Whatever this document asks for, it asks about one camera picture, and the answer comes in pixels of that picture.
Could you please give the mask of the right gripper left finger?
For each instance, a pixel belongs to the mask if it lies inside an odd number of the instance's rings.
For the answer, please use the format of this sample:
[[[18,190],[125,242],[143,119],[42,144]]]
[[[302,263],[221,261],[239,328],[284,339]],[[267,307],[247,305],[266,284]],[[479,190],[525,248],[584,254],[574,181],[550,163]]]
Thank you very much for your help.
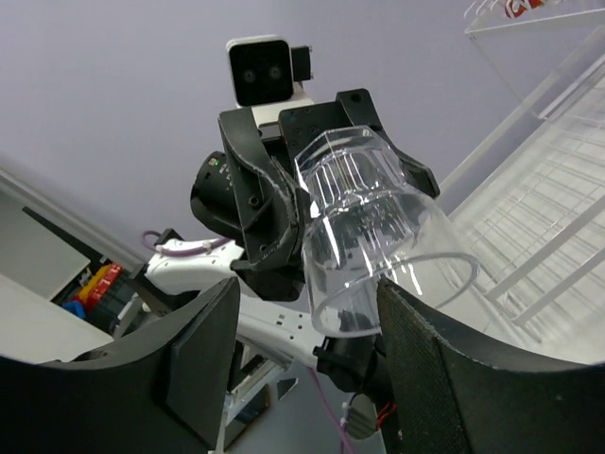
[[[238,280],[224,279],[160,320],[72,361],[2,358],[2,452],[215,449],[239,307]]]

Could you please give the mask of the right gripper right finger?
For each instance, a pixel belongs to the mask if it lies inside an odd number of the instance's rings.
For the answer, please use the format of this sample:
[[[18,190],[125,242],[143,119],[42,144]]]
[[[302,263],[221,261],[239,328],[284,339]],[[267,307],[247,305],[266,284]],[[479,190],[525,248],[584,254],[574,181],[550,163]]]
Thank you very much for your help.
[[[403,452],[603,452],[603,364],[496,340],[387,278],[377,307]]]

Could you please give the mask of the clear plastic cup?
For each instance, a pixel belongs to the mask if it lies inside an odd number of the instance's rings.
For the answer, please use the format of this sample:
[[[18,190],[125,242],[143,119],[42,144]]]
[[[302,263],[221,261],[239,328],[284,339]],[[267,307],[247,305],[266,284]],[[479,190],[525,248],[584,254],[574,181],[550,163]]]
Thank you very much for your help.
[[[436,309],[476,280],[478,259],[370,128],[322,133],[296,157],[295,168],[310,197],[302,260],[311,322],[324,336],[380,333],[382,278]]]

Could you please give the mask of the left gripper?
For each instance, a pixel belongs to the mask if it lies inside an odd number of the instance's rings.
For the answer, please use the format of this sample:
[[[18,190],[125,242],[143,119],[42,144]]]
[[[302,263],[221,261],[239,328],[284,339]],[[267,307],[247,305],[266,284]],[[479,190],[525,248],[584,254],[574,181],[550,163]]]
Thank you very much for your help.
[[[319,103],[296,87],[288,100],[238,106],[220,113],[217,122],[254,271],[301,265],[303,218],[294,160],[326,131],[369,127],[395,152],[414,187],[431,199],[441,193],[433,171],[395,146],[365,88],[340,91],[333,101]]]

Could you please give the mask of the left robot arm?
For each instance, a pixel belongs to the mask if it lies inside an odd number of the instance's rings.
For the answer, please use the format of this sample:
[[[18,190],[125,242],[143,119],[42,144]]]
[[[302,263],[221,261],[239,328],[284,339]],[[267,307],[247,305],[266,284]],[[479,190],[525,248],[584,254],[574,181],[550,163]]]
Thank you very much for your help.
[[[377,289],[388,280],[431,306],[444,302],[442,272],[460,254],[442,247],[445,216],[432,172],[390,141],[365,89],[284,109],[281,135],[265,140],[251,108],[221,113],[228,205],[192,189],[199,220],[238,255],[189,253],[190,291],[225,276],[269,303],[309,298],[324,337],[313,351],[342,391],[370,393],[387,378],[377,344]]]

